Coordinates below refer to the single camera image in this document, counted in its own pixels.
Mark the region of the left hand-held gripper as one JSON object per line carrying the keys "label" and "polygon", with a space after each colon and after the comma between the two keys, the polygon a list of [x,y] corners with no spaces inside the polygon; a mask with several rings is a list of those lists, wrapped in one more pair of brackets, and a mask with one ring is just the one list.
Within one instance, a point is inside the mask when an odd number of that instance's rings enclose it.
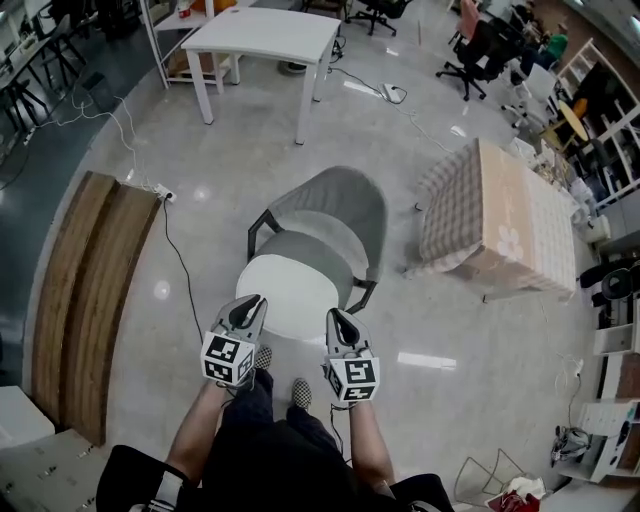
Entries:
{"label": "left hand-held gripper", "polygon": [[268,301],[259,294],[242,296],[221,308],[215,326],[204,335],[200,352],[204,378],[229,388],[245,384],[255,366],[267,311]]}

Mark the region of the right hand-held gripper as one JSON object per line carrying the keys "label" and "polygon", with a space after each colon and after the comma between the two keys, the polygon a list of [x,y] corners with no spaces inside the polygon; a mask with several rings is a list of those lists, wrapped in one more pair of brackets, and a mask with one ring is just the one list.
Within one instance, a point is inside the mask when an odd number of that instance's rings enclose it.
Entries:
{"label": "right hand-held gripper", "polygon": [[381,377],[368,328],[346,311],[331,308],[326,315],[326,345],[323,374],[336,399],[341,403],[372,400]]}

